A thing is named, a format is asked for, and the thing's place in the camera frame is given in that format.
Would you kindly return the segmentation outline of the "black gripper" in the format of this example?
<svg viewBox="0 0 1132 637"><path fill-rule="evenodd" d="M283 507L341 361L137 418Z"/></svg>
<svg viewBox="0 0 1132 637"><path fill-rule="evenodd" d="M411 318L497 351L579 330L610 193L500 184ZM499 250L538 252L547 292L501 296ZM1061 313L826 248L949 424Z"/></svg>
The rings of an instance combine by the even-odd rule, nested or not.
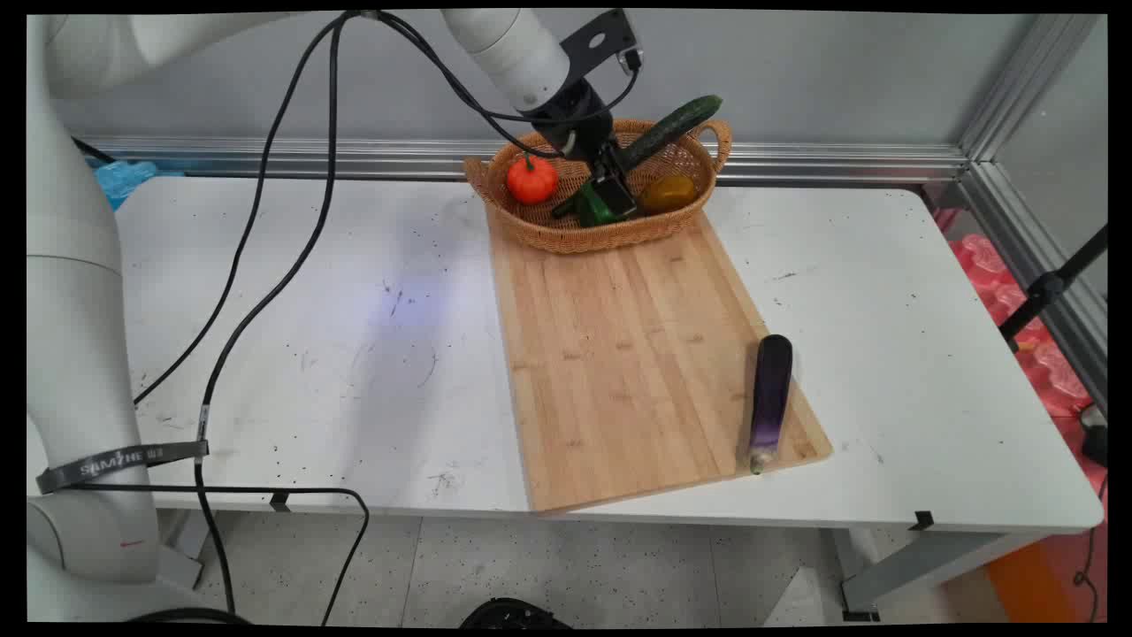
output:
<svg viewBox="0 0 1132 637"><path fill-rule="evenodd" d="M588 199L607 206L615 219L638 209L627 186L623 157L612 132L612 117L588 80L565 86L538 111L529 113L533 128L561 158L591 167Z"/></svg>

